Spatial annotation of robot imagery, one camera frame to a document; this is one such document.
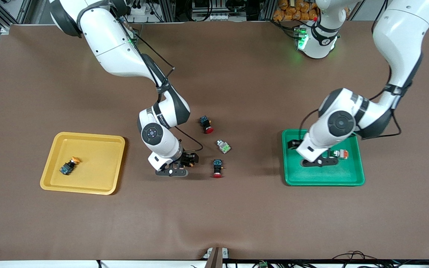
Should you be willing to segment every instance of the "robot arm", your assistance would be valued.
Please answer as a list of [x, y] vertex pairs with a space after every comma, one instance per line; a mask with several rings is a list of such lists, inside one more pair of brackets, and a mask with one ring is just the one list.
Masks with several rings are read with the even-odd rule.
[[376, 48], [390, 65], [390, 78], [379, 102], [342, 88], [332, 91], [319, 108], [319, 119], [297, 148], [313, 162], [353, 132], [363, 138], [380, 135], [393, 110], [411, 86], [422, 61], [422, 41], [429, 28], [429, 0], [394, 0], [373, 32]]
[[359, 0], [316, 0], [321, 12], [316, 22], [300, 26], [305, 34], [298, 49], [314, 59], [327, 56], [334, 49], [339, 29], [347, 18], [344, 8], [356, 2]]
[[190, 108], [156, 63], [141, 54], [119, 17], [126, 13], [125, 0], [50, 0], [51, 16], [56, 25], [71, 36], [87, 40], [100, 65], [116, 76], [143, 76], [152, 80], [159, 100], [138, 116], [138, 130], [145, 145], [152, 151], [148, 158], [157, 171], [180, 158], [183, 147], [169, 131], [185, 123]]

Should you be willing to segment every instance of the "yellow tray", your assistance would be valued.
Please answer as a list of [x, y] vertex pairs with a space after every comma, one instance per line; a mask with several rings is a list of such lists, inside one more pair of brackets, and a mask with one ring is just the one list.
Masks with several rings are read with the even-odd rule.
[[[109, 195], [117, 187], [124, 154], [121, 136], [61, 132], [54, 138], [41, 188], [50, 191]], [[75, 156], [80, 163], [70, 175], [59, 170]]]

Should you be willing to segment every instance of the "cable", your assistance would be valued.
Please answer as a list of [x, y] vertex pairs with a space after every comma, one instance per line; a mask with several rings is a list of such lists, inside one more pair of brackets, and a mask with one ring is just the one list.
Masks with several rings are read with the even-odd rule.
[[158, 15], [158, 12], [155, 9], [155, 5], [153, 4], [153, 0], [147, 0], [147, 4], [150, 7], [150, 9], [152, 9], [155, 17], [160, 21], [163, 22], [162, 18], [160, 17], [160, 15]]
[[135, 33], [135, 36], [140, 39], [140, 41], [142, 41], [143, 43], [145, 43], [145, 45], [147, 45], [147, 47], [149, 47], [153, 52], [155, 52], [155, 54], [157, 54], [157, 56], [160, 57], [160, 59], [162, 59], [168, 66], [170, 66], [172, 69], [168, 72], [168, 74], [165, 76], [165, 78], [162, 81], [162, 85], [166, 83], [166, 81], [168, 80], [168, 77], [173, 73], [173, 71], [175, 71], [175, 66], [173, 66], [171, 63], [169, 63], [162, 55], [160, 55], [160, 53], [158, 53], [152, 46], [150, 46], [150, 44], [148, 44], [145, 40], [143, 40], [142, 37], [140, 37], [140, 35], [138, 35], [137, 33]]
[[388, 0], [384, 0], [383, 1], [383, 5], [382, 5], [382, 7], [380, 7], [380, 11], [378, 12], [378, 15], [375, 17], [375, 19], [373, 20], [373, 23], [372, 23], [372, 29], [371, 29], [371, 32], [372, 32], [372, 34], [373, 34], [373, 28], [375, 28], [375, 24], [376, 24], [376, 21], [378, 20], [378, 17], [380, 17], [380, 14], [382, 13], [382, 11], [383, 11], [383, 7], [385, 7], [385, 9], [387, 8], [386, 7], [386, 5], [387, 5], [387, 1]]
[[[189, 21], [196, 22], [196, 20], [193, 20], [193, 18], [190, 15], [190, 10], [193, 10], [193, 8], [189, 7], [188, 3], [191, 2], [191, 1], [192, 0], [186, 0], [186, 3], [185, 3], [185, 15], [186, 15], [186, 17], [188, 18]], [[207, 20], [211, 16], [211, 13], [213, 12], [213, 0], [210, 0], [210, 2], [208, 4], [208, 7], [206, 8], [206, 11], [207, 11], [206, 16], [204, 17], [204, 19], [201, 20], [201, 22], [204, 22], [205, 20]]]
[[362, 5], [365, 3], [365, 1], [366, 1], [366, 0], [363, 0], [363, 1], [360, 3], [359, 8], [357, 8], [357, 9], [355, 10], [355, 13], [353, 13], [353, 14], [351, 14], [351, 15], [350, 15], [349, 20], [353, 20], [353, 19], [355, 18], [355, 16], [357, 15], [357, 13], [359, 13], [359, 10], [362, 8]]
[[179, 127], [175, 126], [176, 129], [178, 129], [179, 132], [183, 133], [185, 136], [187, 136], [188, 138], [192, 139], [194, 142], [196, 142], [197, 144], [199, 144], [199, 146], [201, 146], [199, 149], [196, 150], [189, 150], [189, 151], [185, 151], [185, 153], [189, 154], [189, 153], [194, 153], [196, 151], [201, 151], [203, 149], [203, 144], [201, 144], [199, 141], [197, 141], [196, 139], [194, 139], [192, 136], [186, 134], [183, 130], [181, 130]]
[[243, 11], [245, 11], [245, 10], [246, 10], [246, 7], [247, 7], [247, 1], [245, 2], [244, 7], [240, 8], [240, 9], [237, 9], [234, 5], [231, 5], [233, 8], [230, 8], [230, 5], [229, 5], [228, 3], [232, 3], [232, 2], [233, 2], [233, 0], [226, 0], [226, 5], [225, 5], [225, 7], [226, 7], [230, 12], [235, 12], [235, 13], [237, 13], [237, 12], [243, 12]]
[[379, 93], [377, 93], [375, 96], [373, 96], [373, 97], [371, 97], [370, 99], [368, 99], [368, 100], [374, 100], [374, 99], [376, 99], [376, 98], [378, 98], [378, 96], [380, 96], [380, 95], [382, 95], [382, 93], [383, 93], [383, 90], [382, 91], [380, 91]]
[[281, 23], [276, 23], [274, 20], [271, 20], [271, 19], [263, 19], [263, 20], [267, 22], [271, 22], [272, 24], [276, 25], [276, 27], [279, 27], [287, 36], [291, 37], [292, 39], [299, 39], [299, 37], [292, 36], [286, 32], [286, 30], [293, 31], [293, 27], [290, 28], [287, 26], [283, 26], [281, 25]]
[[395, 117], [395, 110], [392, 110], [392, 118], [393, 118], [393, 122], [395, 122], [395, 125], [397, 126], [397, 129], [398, 129], [397, 133], [395, 133], [395, 134], [387, 134], [387, 135], [380, 135], [380, 136], [371, 137], [371, 138], [362, 138], [362, 140], [371, 140], [371, 139], [376, 139], [376, 138], [393, 137], [393, 136], [400, 135], [401, 132], [402, 132], [402, 130], [401, 130], [400, 124], [398, 124], [397, 117]]
[[[114, 13], [114, 14], [116, 14], [116, 11], [114, 10], [114, 7], [110, 7], [110, 9], [111, 9], [111, 11]], [[124, 26], [124, 23], [123, 23], [123, 21], [122, 21], [122, 19], [120, 18], [120, 17], [118, 17], [117, 18], [117, 20], [121, 23], [121, 26], [122, 26], [122, 29], [124, 29], [124, 32], [125, 32], [125, 35], [126, 35], [126, 37], [128, 37], [128, 38], [130, 38], [130, 35], [128, 34], [128, 32], [127, 32], [127, 28]], [[138, 54], [140, 54], [140, 56], [142, 56], [142, 53], [140, 52], [140, 50], [138, 49], [138, 47], [135, 45], [135, 44], [133, 44], [133, 47], [135, 48], [135, 50], [138, 52]], [[157, 83], [157, 81], [156, 81], [156, 78], [155, 78], [155, 74], [153, 74], [153, 71], [151, 70], [151, 68], [149, 68], [148, 67], [148, 63], [147, 63], [147, 61], [145, 60], [145, 58], [142, 56], [142, 61], [143, 61], [143, 63], [145, 64], [145, 66], [147, 67], [147, 69], [148, 69], [148, 72], [150, 73], [150, 75], [152, 76], [152, 79], [153, 79], [153, 82], [155, 83], [155, 86], [158, 88], [158, 87], [160, 87], [161, 85], [158, 85], [158, 83]]]
[[344, 256], [344, 255], [361, 255], [361, 256], [363, 257], [363, 259], [365, 259], [365, 257], [367, 257], [367, 258], [372, 258], [372, 259], [376, 259], [375, 257], [368, 256], [368, 255], [363, 254], [363, 252], [362, 252], [362, 251], [352, 251], [351, 253], [349, 252], [349, 253], [339, 254], [339, 255], [337, 255], [337, 256], [335, 256], [335, 257], [333, 257], [332, 259], [336, 259], [336, 258], [338, 258], [338, 257], [340, 257], [340, 256]]
[[304, 119], [302, 119], [302, 122], [301, 122], [301, 125], [299, 126], [299, 140], [301, 140], [301, 129], [302, 129], [302, 126], [304, 125], [304, 123], [305, 123], [305, 121], [313, 114], [313, 113], [315, 113], [315, 112], [317, 112], [319, 109], [315, 109], [315, 110], [313, 110], [312, 112], [310, 112], [308, 115], [306, 115], [305, 117], [304, 117]]

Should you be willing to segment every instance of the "table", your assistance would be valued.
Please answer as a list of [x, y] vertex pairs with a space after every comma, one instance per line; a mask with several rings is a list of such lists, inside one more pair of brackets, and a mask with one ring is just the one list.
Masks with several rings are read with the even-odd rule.
[[[106, 73], [84, 39], [54, 26], [13, 26], [0, 40], [0, 260], [196, 259], [211, 246], [229, 248], [232, 258], [323, 259], [350, 250], [429, 258], [429, 31], [396, 113], [403, 134], [360, 142], [365, 185], [283, 181], [281, 131], [297, 128], [336, 88], [370, 97], [386, 83], [370, 27], [346, 22], [334, 51], [312, 60], [268, 22], [145, 25], [142, 36], [177, 67], [170, 80], [191, 107], [181, 129], [205, 145], [189, 177], [160, 178], [136, 126], [156, 100], [153, 83]], [[201, 131], [203, 115], [212, 134]], [[62, 131], [126, 138], [115, 194], [40, 188]], [[222, 155], [217, 139], [233, 149]], [[211, 178], [215, 158], [225, 163], [222, 179]]]

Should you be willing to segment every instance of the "green tray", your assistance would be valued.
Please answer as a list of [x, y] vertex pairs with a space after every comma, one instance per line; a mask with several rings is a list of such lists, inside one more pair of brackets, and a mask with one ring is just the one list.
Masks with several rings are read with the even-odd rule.
[[[301, 137], [307, 132], [301, 130]], [[360, 158], [359, 143], [356, 136], [332, 147], [331, 150], [345, 149], [349, 157], [339, 159], [335, 166], [303, 167], [302, 156], [295, 149], [288, 149], [287, 142], [299, 139], [299, 129], [286, 129], [282, 132], [282, 151], [284, 157], [284, 179], [291, 186], [361, 186], [365, 182]]]

